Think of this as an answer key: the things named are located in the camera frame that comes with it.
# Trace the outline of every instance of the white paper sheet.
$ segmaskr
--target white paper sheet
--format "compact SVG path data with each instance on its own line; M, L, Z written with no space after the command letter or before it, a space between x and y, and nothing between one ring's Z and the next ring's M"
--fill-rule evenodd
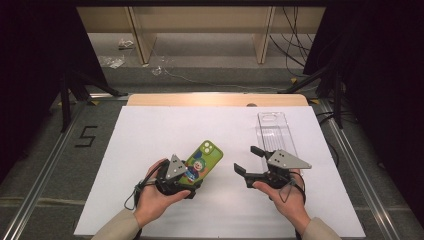
M143 236L294 237L294 228L268 197L246 188L233 170L237 163L247 172L263 171L260 158L250 153L250 146L258 145L259 112L284 112L298 157L313 166L303 171L310 216L341 237L365 237L310 107L123 107L75 235L94 235L123 209L154 162L172 154L185 159L208 139L224 152L223 159L194 199L172 205Z

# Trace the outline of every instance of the smartphone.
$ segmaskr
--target smartphone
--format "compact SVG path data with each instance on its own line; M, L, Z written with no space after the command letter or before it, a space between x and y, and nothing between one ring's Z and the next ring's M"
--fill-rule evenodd
M204 141L185 162L187 171L178 182L194 185L204 179L223 156L215 144L209 140Z

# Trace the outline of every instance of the sleeve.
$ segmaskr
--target sleeve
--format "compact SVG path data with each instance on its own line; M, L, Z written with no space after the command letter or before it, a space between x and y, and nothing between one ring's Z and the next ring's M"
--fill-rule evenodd
M106 223L92 240L132 240L139 230L133 213L123 209Z
M302 236L303 240L339 240L341 239L333 229L331 229L327 224L325 224L319 218L313 218L311 222L306 227L305 232Z

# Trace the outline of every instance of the transparent container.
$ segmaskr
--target transparent container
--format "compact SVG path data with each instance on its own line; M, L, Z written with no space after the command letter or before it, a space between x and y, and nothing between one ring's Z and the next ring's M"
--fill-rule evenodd
M265 151L284 150L297 157L296 148L290 133L289 125L283 112L258 113L256 135L259 148ZM264 170L268 170L263 158Z

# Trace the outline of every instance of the human hand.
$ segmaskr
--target human hand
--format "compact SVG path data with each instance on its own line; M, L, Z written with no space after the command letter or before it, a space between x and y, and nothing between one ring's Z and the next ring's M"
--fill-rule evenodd
M291 171L297 173L300 172L299 169L291 169ZM301 177L297 174L292 175L296 181L296 184L303 188L303 180ZM280 189L274 189L261 181L254 182L253 187L267 194L274 202L277 210L293 224L300 235L303 235L303 232L305 231L306 226L308 226L311 219L306 212L303 194L299 189L296 187L291 187L290 194L288 195L288 187L285 187L280 191ZM283 202L280 194L288 196L285 202Z
M149 168L147 174L164 160L165 159L157 161ZM157 172L156 170L151 177L156 177ZM140 192L137 209L134 211L138 226L143 228L146 224L158 219L171 204L181 201L189 194L189 190L184 190L174 195L166 196L159 192L155 185L145 186Z

